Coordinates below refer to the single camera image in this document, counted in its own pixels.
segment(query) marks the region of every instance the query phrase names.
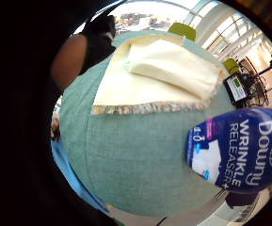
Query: window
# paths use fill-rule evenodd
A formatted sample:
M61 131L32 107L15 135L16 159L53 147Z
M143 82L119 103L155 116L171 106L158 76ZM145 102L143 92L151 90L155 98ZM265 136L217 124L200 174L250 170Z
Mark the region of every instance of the window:
M225 20L218 28L217 31L222 33L229 25L233 23L233 20L231 17L229 17L227 20Z
M197 5L197 3L200 1L200 0L191 0L191 1L185 1L185 0L169 0L170 2L172 3L176 3L176 4L179 4L183 7L186 7L186 8L189 8L189 9L192 9L195 5Z
M214 8L215 6L218 5L218 2L210 2L208 3L205 7L203 7L200 12L199 15L204 17L209 11L211 11L212 8Z
M224 30L224 32L222 33L222 35L223 35L224 37L227 37L227 36L230 35L233 31L234 31L234 32L236 31L236 26L235 26L235 24L232 24L232 25L230 25L228 28L226 28L226 29Z
M213 32L213 34L209 37L209 39L202 45L202 48L206 49L209 45L219 36L217 31Z
M247 32L247 28L245 26L242 26L239 30L240 35L244 35Z
M196 16L194 20L191 22L190 26L193 26L194 28L197 27L197 25L200 23L201 17Z
M237 34L237 32L234 32L234 34L229 38L229 42L234 42L236 40L238 40L239 35Z

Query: person's arm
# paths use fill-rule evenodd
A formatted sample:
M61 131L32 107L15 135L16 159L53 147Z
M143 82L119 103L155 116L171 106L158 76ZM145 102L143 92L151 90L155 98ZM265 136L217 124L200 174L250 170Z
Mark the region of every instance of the person's arm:
M111 55L116 49L111 45L115 34L114 16L106 16L92 21L81 33L70 36L51 66L51 75L58 87L64 90L76 76Z
M51 75L61 90L64 90L81 72L87 57L88 40L83 35L72 35L57 53Z

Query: blue label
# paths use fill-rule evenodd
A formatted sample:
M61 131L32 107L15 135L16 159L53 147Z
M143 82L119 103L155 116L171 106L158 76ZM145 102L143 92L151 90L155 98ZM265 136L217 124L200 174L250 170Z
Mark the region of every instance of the blue label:
M242 108L191 129L186 162L204 179L249 193L272 184L272 109Z

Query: fringed fabric edge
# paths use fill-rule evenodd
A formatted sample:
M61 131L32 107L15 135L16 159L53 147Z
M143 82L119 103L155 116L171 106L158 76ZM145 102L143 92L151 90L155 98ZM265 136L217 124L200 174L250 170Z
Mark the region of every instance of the fringed fabric edge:
M93 105L91 108L91 114L144 115L161 112L203 110L210 103L211 101L209 99L197 103L152 102L140 105Z

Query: table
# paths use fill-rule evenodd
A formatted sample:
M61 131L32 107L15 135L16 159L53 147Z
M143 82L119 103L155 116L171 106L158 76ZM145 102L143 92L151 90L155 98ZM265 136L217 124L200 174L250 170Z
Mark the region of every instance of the table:
M148 33L162 32L124 33L114 45ZM194 41L184 46L223 68ZM79 76L62 98L61 136L80 180L104 202L137 215L168 217L211 200L220 188L186 165L185 137L201 121L234 110L227 91L222 86L202 111L90 115L110 58Z

